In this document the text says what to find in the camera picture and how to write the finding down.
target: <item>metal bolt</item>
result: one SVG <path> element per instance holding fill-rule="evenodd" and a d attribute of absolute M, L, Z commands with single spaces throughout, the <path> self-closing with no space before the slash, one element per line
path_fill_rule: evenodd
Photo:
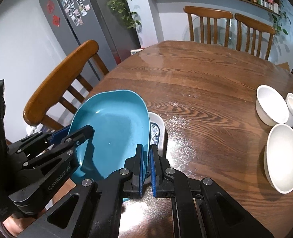
<path fill-rule="evenodd" d="M 92 181 L 90 179 L 85 179 L 81 182 L 81 184 L 85 187 L 91 185 Z"/>
<path fill-rule="evenodd" d="M 120 171 L 119 171 L 119 173 L 121 174 L 121 175 L 127 175 L 128 173 L 130 172 L 130 170 L 129 169 L 127 169 L 127 168 L 122 168 L 122 169 L 120 169 Z"/>
<path fill-rule="evenodd" d="M 167 168 L 167 169 L 165 169 L 165 172 L 168 174 L 168 175 L 172 175 L 172 174 L 174 174 L 175 173 L 175 170 L 173 169 L 173 168 Z"/>
<path fill-rule="evenodd" d="M 213 184 L 213 180 L 210 178 L 204 178 L 203 179 L 203 183 L 206 185 L 212 185 Z"/>

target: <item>blue plastic tray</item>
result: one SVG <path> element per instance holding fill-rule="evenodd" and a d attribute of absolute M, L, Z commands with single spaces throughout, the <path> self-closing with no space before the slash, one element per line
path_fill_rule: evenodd
<path fill-rule="evenodd" d="M 94 128 L 95 134 L 92 140 L 76 149 L 79 168 L 73 173 L 72 181 L 79 184 L 87 178 L 94 181 L 107 178 L 113 171 L 123 168 L 127 158 L 135 156 L 137 144 L 144 147 L 144 181 L 150 118 L 142 98 L 130 90 L 99 93 L 77 110 L 69 133 L 87 124 Z"/>

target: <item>red sticker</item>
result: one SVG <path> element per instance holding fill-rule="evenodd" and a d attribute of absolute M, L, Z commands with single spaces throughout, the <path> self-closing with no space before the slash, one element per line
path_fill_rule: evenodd
<path fill-rule="evenodd" d="M 54 3 L 51 0 L 48 1 L 46 7 L 49 14 L 52 14 L 54 12 L 55 7 L 54 7 Z"/>
<path fill-rule="evenodd" d="M 57 27 L 60 26 L 60 17 L 53 15 L 53 24 Z"/>

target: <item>refrigerator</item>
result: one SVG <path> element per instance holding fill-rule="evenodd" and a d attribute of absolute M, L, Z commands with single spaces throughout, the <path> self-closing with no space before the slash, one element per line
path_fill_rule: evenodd
<path fill-rule="evenodd" d="M 42 11 L 66 55 L 93 39 L 98 55 L 111 71 L 140 48 L 135 29 L 127 29 L 107 5 L 108 0 L 39 0 Z M 95 86 L 102 78 L 90 59 L 81 75 Z"/>

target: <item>chair backrest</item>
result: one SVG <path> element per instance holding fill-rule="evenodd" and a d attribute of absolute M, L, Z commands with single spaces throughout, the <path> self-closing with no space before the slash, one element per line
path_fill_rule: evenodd
<path fill-rule="evenodd" d="M 272 28 L 271 26 L 267 25 L 267 24 L 259 22 L 259 21 L 255 20 L 255 19 L 251 19 L 251 18 L 249 18 L 247 16 L 244 16 L 242 14 L 239 14 L 239 13 L 235 14 L 235 19 L 238 22 L 237 45 L 236 45 L 236 50 L 238 50 L 238 51 L 241 50 L 241 39 L 242 39 L 241 23 L 245 24 L 248 27 L 248 30 L 247 30 L 247 43 L 246 43 L 246 48 L 245 48 L 245 51 L 247 53 L 249 52 L 249 46 L 250 46 L 250 28 L 253 29 L 252 46 L 251 46 L 251 52 L 250 52 L 251 55 L 254 55 L 254 51 L 255 51 L 256 30 L 259 31 L 259 41 L 258 41 L 258 48 L 257 48 L 257 54 L 256 54 L 257 57 L 260 57 L 262 33 L 266 32 L 266 33 L 270 34 L 267 51 L 266 51 L 266 54 L 265 54 L 265 57 L 264 57 L 264 59 L 267 60 L 269 58 L 269 54 L 270 54 L 270 50 L 271 50 L 273 35 L 275 35 L 275 29 Z"/>
<path fill-rule="evenodd" d="M 217 19 L 226 19 L 226 36 L 225 36 L 225 47 L 228 47 L 229 38 L 229 26 L 230 20 L 233 18 L 233 14 L 228 11 L 209 9 L 195 6 L 185 6 L 184 11 L 187 13 L 188 25 L 191 41 L 194 41 L 194 28 L 192 21 L 192 14 L 200 17 L 200 42 L 204 43 L 204 20 L 207 18 L 207 43 L 211 44 L 211 25 L 210 19 L 214 19 L 214 44 L 217 44 L 218 30 L 217 30 Z"/>
<path fill-rule="evenodd" d="M 76 113 L 77 109 L 63 97 L 63 94 L 68 91 L 79 102 L 84 101 L 85 98 L 71 84 L 74 80 L 78 80 L 88 92 L 93 89 L 80 74 L 90 58 L 94 60 L 104 76 L 109 72 L 97 54 L 98 49 L 96 41 L 84 42 L 46 77 L 24 108 L 23 118 L 29 125 L 36 126 L 42 123 L 54 130 L 61 129 L 63 126 L 60 123 L 46 115 L 47 111 L 58 102 L 71 113 Z"/>

